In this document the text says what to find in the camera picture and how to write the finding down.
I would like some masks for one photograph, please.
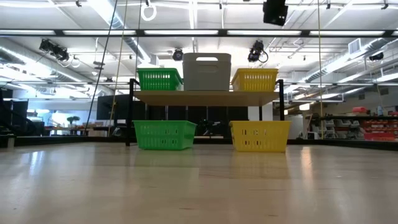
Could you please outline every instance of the bin handle cutout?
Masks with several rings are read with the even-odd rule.
[[[218,58],[216,57],[198,57],[197,61],[212,61],[212,62],[218,62]]]

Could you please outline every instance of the wire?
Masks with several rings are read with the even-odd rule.
[[[41,60],[45,55],[47,55],[48,52],[46,52],[45,54],[43,54],[35,63],[39,62],[39,60]]]
[[[319,0],[318,0],[318,38],[319,38],[319,51],[318,51],[318,55],[319,55],[319,71],[322,71],[322,61],[321,61],[321,15],[320,15],[320,6],[319,6]],[[320,106],[321,106],[321,117],[323,116],[323,99],[322,99],[322,76],[319,77],[320,79],[320,97],[321,97],[321,101],[320,101]],[[321,139],[323,139],[323,122],[321,121]]]
[[[106,48],[108,47],[109,37],[110,37],[110,35],[111,35],[112,24],[113,24],[114,15],[115,15],[115,13],[116,13],[117,5],[118,5],[118,0],[116,0],[116,2],[114,3],[113,15],[112,15],[111,22],[109,23],[108,37],[106,38],[104,53],[103,53],[103,56],[102,56],[101,68],[100,68],[100,70],[99,70],[97,83],[95,84],[95,89],[94,89],[94,93],[93,93],[93,99],[91,100],[90,110],[89,110],[89,112],[88,112],[87,122],[86,122],[86,126],[85,126],[85,133],[87,132],[87,126],[88,126],[88,122],[89,122],[89,120],[90,120],[91,110],[93,109],[93,103],[94,103],[94,99],[95,99],[95,93],[97,92],[98,83],[100,82],[101,73],[102,73],[103,66],[104,66],[104,59],[105,59]]]
[[[269,59],[268,54],[267,54],[267,52],[266,52],[265,50],[262,50],[262,52],[267,56],[267,60],[261,61],[261,60],[260,60],[260,57],[259,57],[259,62],[261,62],[261,63],[266,63],[266,62],[268,62],[268,59]]]
[[[112,116],[113,116],[113,111],[114,111],[114,103],[116,101],[116,90],[118,89],[118,79],[119,79],[119,69],[120,69],[120,61],[122,57],[122,49],[123,49],[123,37],[124,37],[124,30],[126,28],[126,18],[127,18],[127,6],[125,7],[124,11],[124,21],[123,21],[123,32],[122,32],[122,38],[120,42],[120,53],[119,53],[119,62],[118,62],[118,71],[116,73],[116,85],[114,87],[114,94],[113,94],[113,102],[112,102],[112,110],[111,110],[111,116],[109,117],[109,126],[108,126],[108,137],[111,134],[111,121],[112,121]]]

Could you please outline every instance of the wooden shelf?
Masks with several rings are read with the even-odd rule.
[[[135,91],[152,106],[262,106],[278,99],[278,92],[246,91]]]

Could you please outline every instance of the air vent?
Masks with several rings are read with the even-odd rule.
[[[348,52],[349,54],[355,54],[361,51],[361,39],[358,38],[351,43],[348,44]]]
[[[381,96],[383,96],[383,95],[388,95],[388,94],[389,94],[388,88],[380,89],[380,95],[381,95]]]

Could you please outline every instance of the plastic basket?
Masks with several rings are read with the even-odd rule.
[[[393,133],[364,133],[367,141],[395,141]]]
[[[134,121],[141,149],[182,150],[192,147],[196,124],[189,121]]]
[[[291,121],[231,121],[232,140],[241,152],[285,152]]]
[[[141,90],[180,90],[182,79],[175,68],[138,68]]]
[[[278,69],[239,68],[232,79],[234,91],[274,91]]]

